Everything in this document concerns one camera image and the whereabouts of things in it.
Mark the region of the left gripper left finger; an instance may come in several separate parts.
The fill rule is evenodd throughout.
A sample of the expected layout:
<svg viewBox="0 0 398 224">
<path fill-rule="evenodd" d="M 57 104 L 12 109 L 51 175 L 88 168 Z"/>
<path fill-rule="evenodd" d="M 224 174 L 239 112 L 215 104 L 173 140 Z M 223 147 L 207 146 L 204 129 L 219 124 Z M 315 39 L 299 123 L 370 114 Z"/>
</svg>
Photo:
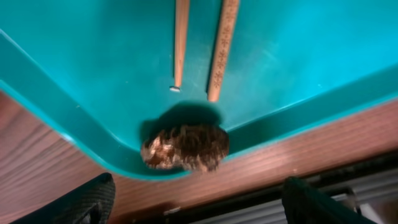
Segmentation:
<svg viewBox="0 0 398 224">
<path fill-rule="evenodd" d="M 107 224 L 115 196 L 113 176 L 105 172 L 12 224 Z"/>
</svg>

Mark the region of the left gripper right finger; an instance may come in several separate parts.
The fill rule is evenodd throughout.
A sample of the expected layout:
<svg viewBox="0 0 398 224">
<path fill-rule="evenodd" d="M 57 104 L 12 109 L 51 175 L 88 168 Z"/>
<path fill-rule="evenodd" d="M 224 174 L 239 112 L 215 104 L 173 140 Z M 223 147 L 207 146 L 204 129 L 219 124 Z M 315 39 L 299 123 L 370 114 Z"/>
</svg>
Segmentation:
<svg viewBox="0 0 398 224">
<path fill-rule="evenodd" d="M 297 177 L 284 180 L 282 205 L 288 224 L 374 223 Z"/>
</svg>

